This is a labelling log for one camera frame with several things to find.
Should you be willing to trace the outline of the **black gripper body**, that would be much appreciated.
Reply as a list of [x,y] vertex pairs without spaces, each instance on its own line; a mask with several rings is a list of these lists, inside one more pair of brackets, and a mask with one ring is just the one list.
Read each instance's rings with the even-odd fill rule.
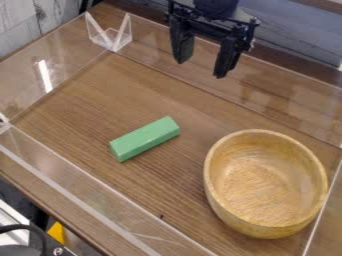
[[168,0],[170,29],[223,37],[234,30],[251,38],[260,22],[239,8],[239,0]]

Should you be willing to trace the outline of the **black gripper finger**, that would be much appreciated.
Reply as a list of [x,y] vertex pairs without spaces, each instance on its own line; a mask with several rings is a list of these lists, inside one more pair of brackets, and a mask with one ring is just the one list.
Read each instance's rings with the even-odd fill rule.
[[238,58],[240,55],[239,47],[236,46],[236,39],[226,37],[220,42],[220,49],[215,61],[214,76],[220,79],[235,68]]
[[170,39],[174,59],[183,64],[192,57],[195,37],[188,22],[175,16],[170,17]]

